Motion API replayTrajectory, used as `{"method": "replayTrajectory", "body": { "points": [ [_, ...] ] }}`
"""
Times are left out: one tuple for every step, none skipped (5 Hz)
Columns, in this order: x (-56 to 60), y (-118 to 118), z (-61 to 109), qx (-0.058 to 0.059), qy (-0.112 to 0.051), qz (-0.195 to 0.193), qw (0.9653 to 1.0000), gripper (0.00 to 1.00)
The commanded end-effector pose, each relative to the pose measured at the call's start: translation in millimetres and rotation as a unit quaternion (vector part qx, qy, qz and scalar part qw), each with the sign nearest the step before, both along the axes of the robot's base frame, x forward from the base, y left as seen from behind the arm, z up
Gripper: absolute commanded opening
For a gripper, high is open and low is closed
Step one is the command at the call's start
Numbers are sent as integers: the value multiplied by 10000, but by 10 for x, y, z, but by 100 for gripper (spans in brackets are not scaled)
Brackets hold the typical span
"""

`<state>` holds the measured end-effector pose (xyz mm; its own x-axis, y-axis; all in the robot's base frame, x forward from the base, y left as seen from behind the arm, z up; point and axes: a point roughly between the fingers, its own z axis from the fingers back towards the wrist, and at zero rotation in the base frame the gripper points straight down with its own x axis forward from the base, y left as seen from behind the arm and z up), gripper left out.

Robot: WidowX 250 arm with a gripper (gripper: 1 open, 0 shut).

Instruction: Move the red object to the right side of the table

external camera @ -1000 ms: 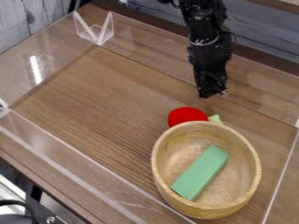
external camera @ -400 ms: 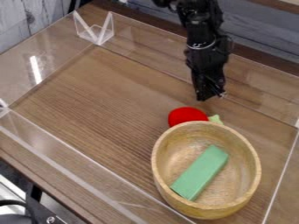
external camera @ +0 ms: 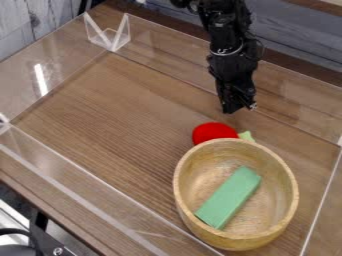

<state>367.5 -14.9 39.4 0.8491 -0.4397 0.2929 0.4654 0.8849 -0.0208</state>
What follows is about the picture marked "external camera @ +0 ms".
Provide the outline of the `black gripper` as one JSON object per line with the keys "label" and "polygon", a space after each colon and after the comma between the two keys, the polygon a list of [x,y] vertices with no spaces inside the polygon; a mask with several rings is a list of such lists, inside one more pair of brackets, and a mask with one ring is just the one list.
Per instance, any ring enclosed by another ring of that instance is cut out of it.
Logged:
{"label": "black gripper", "polygon": [[260,60],[256,41],[246,41],[230,53],[212,52],[208,56],[209,72],[216,79],[224,112],[228,114],[236,113],[242,108],[257,109],[253,74]]}

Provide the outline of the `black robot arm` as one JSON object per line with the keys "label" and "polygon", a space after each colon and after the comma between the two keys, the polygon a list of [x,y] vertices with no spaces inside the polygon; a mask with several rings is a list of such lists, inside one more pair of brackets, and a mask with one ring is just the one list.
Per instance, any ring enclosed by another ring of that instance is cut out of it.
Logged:
{"label": "black robot arm", "polygon": [[261,55],[250,33],[252,12],[245,0],[170,0],[200,16],[210,37],[209,72],[226,114],[257,108],[253,74]]}

